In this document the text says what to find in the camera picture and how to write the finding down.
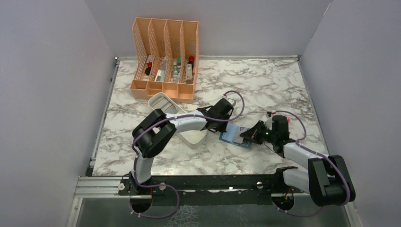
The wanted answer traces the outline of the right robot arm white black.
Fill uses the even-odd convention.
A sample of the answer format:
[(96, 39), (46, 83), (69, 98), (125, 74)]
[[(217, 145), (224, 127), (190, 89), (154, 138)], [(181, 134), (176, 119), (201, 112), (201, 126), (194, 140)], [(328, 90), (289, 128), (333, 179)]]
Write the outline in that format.
[(285, 192), (291, 186), (311, 196), (319, 207), (345, 205), (356, 198), (356, 191), (342, 156), (328, 156), (311, 151), (290, 137), (287, 117), (272, 115), (267, 122), (258, 121), (239, 135), (255, 144), (265, 142), (273, 146), (279, 156), (292, 160), (301, 167), (282, 168), (273, 179), (273, 187)]

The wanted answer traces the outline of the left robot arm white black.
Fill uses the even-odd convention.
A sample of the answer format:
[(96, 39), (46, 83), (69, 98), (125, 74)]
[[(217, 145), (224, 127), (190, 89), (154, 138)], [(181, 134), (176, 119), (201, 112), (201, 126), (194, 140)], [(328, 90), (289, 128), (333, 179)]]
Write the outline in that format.
[(136, 153), (131, 171), (132, 190), (137, 194), (148, 190), (153, 159), (174, 135), (186, 131), (224, 132), (233, 110), (233, 104), (224, 98), (191, 113), (167, 114), (160, 108), (153, 110), (132, 132), (132, 149)]

